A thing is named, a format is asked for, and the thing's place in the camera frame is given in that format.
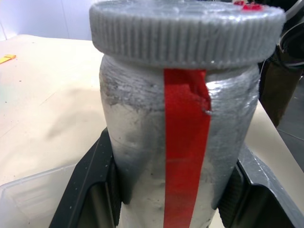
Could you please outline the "dark brown chair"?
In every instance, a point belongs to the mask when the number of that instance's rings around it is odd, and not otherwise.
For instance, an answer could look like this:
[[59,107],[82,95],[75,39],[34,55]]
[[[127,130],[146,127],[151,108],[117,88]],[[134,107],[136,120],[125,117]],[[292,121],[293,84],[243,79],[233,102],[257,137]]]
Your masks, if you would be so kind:
[[274,54],[259,65],[259,101],[277,127],[304,72],[304,0],[255,0],[282,8],[286,23]]

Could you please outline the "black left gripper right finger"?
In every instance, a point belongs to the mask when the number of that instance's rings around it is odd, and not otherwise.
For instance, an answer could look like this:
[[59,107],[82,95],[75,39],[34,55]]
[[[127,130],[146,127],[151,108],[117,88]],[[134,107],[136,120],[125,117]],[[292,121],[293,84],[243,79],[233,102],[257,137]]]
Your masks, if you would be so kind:
[[304,214],[245,145],[214,149],[214,207],[224,228],[304,228]]

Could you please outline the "grey jar with red tape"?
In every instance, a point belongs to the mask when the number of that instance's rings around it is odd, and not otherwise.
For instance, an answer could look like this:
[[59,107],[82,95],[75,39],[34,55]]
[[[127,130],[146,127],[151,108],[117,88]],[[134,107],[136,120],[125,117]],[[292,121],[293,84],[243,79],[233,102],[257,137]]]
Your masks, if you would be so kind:
[[122,227],[208,228],[257,105],[257,67],[163,68],[106,55],[99,81]]

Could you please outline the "clear plastic box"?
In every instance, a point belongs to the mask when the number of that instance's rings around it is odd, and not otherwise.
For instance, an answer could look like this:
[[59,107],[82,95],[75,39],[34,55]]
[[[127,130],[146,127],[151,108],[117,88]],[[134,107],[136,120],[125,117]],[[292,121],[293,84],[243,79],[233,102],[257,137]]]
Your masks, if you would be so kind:
[[0,186],[0,228],[48,228],[75,165]]

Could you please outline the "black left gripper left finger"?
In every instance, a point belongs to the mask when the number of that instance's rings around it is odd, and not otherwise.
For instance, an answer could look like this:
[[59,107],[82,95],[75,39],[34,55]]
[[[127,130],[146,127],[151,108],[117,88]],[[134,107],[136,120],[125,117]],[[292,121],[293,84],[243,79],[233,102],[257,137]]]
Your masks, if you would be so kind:
[[112,145],[104,129],[75,166],[49,228],[118,228],[121,205]]

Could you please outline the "grey ribbed jar lid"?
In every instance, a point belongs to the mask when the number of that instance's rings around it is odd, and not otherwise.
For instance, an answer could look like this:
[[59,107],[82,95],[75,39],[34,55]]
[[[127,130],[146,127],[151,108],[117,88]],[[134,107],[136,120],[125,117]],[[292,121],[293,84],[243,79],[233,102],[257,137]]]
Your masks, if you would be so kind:
[[285,12],[258,4],[200,0],[107,0],[89,10],[102,53],[156,67],[222,69],[270,57]]

